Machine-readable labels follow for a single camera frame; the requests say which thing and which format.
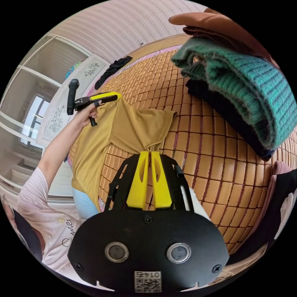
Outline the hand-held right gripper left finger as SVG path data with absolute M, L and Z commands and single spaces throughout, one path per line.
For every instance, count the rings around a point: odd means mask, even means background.
M 137 164 L 127 198 L 130 208 L 145 208 L 147 198 L 149 152 L 142 151 L 137 155 Z

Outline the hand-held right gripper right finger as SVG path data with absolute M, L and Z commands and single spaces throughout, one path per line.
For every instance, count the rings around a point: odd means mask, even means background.
M 172 199 L 159 152 L 151 152 L 152 187 L 155 208 L 170 208 Z

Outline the person's left hand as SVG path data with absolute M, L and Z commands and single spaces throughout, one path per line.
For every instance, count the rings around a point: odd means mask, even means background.
M 95 121 L 97 118 L 97 108 L 101 104 L 101 100 L 92 102 L 90 105 L 85 107 L 84 109 L 78 111 L 72 122 L 77 128 L 84 128 L 92 121 Z

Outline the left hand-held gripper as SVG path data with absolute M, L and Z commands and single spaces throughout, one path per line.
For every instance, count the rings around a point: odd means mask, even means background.
M 122 95 L 118 92 L 104 92 L 93 96 L 82 97 L 74 101 L 74 110 L 81 111 L 92 103 L 94 103 L 96 107 L 99 107 L 106 103 L 116 101 L 121 97 Z

